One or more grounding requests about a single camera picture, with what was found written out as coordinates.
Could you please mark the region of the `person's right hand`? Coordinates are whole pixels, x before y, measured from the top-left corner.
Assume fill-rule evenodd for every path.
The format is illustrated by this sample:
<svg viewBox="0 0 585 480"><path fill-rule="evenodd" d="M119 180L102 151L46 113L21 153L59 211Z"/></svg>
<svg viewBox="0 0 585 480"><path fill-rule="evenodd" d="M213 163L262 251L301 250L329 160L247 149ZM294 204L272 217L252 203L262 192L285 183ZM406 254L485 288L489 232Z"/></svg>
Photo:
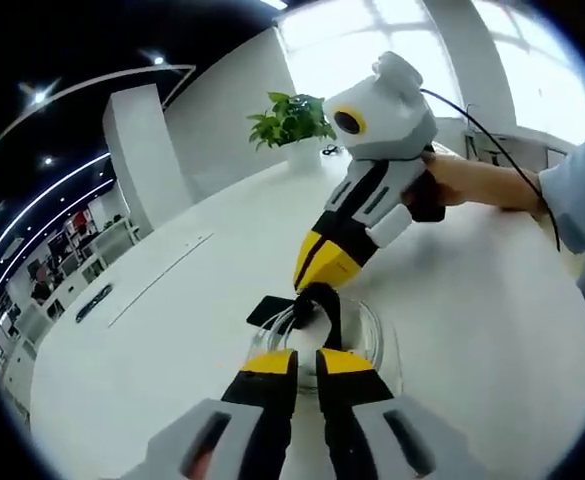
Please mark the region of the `person's right hand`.
<svg viewBox="0 0 585 480"><path fill-rule="evenodd" d="M438 201L457 206L477 200L471 174L474 165L456 155L423 151L421 159L438 185Z"/></svg>

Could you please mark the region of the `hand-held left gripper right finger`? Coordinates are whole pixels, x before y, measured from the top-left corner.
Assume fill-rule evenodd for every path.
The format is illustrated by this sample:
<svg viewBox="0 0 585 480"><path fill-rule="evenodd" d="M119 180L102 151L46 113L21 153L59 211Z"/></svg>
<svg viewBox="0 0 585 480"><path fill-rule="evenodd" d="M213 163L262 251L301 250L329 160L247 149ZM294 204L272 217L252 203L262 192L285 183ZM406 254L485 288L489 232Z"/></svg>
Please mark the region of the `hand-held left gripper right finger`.
<svg viewBox="0 0 585 480"><path fill-rule="evenodd" d="M415 401L393 395L371 362L316 352L325 441L339 479L459 479L461 437Z"/></svg>

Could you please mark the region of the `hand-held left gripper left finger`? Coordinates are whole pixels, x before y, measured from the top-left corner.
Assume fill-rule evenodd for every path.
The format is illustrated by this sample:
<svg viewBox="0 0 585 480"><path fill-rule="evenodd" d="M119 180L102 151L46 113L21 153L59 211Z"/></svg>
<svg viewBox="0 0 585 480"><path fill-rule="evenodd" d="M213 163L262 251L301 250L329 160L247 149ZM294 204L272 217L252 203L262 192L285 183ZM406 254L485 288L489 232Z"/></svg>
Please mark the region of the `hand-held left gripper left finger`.
<svg viewBox="0 0 585 480"><path fill-rule="evenodd" d="M298 353L250 359L220 399L204 399L150 439L136 479L277 479L291 441Z"/></svg>

